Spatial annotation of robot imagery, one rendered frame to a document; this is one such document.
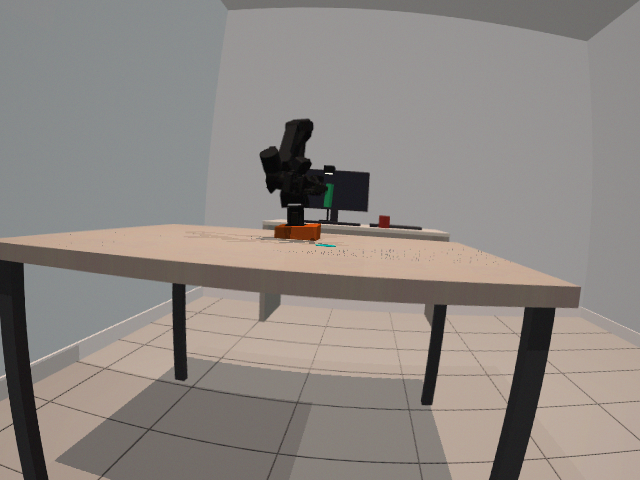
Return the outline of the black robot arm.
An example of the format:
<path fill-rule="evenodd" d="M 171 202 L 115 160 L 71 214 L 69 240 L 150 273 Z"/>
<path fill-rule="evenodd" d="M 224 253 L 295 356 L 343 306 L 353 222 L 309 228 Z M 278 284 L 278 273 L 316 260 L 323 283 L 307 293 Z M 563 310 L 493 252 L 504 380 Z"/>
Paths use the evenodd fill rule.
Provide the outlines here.
<path fill-rule="evenodd" d="M 281 174 L 292 172 L 305 175 L 312 162 L 304 158 L 305 144 L 311 137 L 313 122 L 309 118 L 287 121 L 279 152 L 275 146 L 260 152 L 263 171 L 266 174 L 267 189 L 271 194 L 280 190 Z M 304 208 L 309 207 L 308 195 L 299 193 L 285 194 L 280 191 L 281 208 L 287 207 L 287 224 L 285 226 L 305 226 Z M 303 205 L 288 205 L 303 204 Z"/>

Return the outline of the green rectangular block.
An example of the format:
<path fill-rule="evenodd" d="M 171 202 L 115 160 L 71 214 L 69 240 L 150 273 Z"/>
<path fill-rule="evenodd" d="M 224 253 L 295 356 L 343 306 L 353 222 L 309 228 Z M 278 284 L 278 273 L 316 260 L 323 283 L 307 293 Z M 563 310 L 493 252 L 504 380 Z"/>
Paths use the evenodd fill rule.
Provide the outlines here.
<path fill-rule="evenodd" d="M 326 186 L 328 186 L 328 190 L 325 191 L 324 207 L 331 207 L 334 185 L 326 184 Z"/>

